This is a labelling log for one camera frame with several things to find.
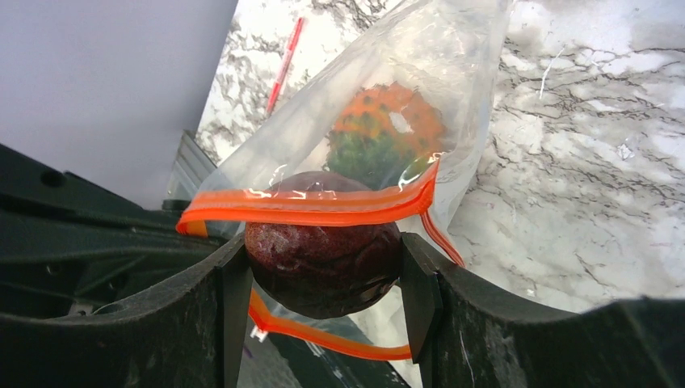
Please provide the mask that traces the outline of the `orange toy pineapple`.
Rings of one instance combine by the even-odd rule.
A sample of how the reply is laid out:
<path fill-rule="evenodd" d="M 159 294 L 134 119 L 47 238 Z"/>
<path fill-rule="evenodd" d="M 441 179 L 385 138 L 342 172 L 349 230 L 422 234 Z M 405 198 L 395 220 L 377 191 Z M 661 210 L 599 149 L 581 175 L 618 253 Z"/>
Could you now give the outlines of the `orange toy pineapple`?
<path fill-rule="evenodd" d="M 325 171 L 372 190 L 408 183 L 445 150 L 448 128 L 419 91 L 399 82 L 358 90 L 326 136 Z"/>

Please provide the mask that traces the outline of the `clear orange zip bag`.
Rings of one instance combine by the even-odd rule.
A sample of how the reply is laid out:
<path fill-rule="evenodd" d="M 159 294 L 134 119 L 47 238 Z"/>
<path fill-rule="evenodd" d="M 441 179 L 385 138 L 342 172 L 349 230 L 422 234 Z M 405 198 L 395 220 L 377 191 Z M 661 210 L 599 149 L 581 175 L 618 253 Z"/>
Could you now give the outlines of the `clear orange zip bag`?
<path fill-rule="evenodd" d="M 400 2 L 203 181 L 178 231 L 244 242 L 248 222 L 329 227 L 393 222 L 401 232 L 401 258 L 403 235 L 412 233 L 463 266 L 448 226 L 485 148 L 510 8 L 508 1 Z M 326 136 L 340 112 L 358 90 L 392 82 L 419 91 L 440 111 L 448 128 L 445 150 L 433 154 L 427 169 L 410 182 L 381 190 L 325 171 Z M 270 297 L 255 278 L 248 315 L 256 335 L 288 335 L 367 360 L 410 357 L 403 327 L 356 339 L 346 331 L 351 314 L 305 317 Z"/>

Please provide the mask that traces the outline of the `dark purple passion fruit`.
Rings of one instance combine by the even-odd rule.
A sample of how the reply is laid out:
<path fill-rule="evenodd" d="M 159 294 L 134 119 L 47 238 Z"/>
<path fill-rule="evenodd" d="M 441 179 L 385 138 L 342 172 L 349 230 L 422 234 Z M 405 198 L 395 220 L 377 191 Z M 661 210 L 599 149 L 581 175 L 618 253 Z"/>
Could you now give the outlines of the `dark purple passion fruit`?
<path fill-rule="evenodd" d="M 366 226 L 246 223 L 244 242 L 255 280 L 287 309 L 339 318 L 378 302 L 402 268 L 393 222 Z"/>

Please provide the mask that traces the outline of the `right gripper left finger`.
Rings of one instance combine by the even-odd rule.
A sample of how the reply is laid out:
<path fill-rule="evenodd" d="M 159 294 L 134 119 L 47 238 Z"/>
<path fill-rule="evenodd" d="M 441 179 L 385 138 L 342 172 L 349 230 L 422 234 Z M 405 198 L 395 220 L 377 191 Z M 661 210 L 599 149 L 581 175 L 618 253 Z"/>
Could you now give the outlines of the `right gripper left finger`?
<path fill-rule="evenodd" d="M 242 237 L 93 314 L 1 317 L 4 387 L 234 387 L 252 274 Z"/>

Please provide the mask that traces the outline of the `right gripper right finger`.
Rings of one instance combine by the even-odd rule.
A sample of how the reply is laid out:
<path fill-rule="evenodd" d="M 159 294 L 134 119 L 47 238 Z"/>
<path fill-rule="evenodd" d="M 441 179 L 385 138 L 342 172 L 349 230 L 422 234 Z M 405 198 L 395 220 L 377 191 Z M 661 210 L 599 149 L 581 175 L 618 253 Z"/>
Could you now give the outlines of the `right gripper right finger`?
<path fill-rule="evenodd" d="M 533 302 L 402 238 L 401 295 L 426 387 L 681 387 L 684 302 L 618 300 L 575 314 Z"/>

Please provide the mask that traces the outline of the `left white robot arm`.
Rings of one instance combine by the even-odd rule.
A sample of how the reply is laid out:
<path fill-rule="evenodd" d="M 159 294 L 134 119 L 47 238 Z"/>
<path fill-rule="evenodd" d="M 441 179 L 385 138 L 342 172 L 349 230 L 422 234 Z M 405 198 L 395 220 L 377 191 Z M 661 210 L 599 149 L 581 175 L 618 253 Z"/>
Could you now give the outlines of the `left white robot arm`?
<path fill-rule="evenodd" d="M 235 387 L 251 274 L 224 238 L 1 148 L 1 384 Z"/>

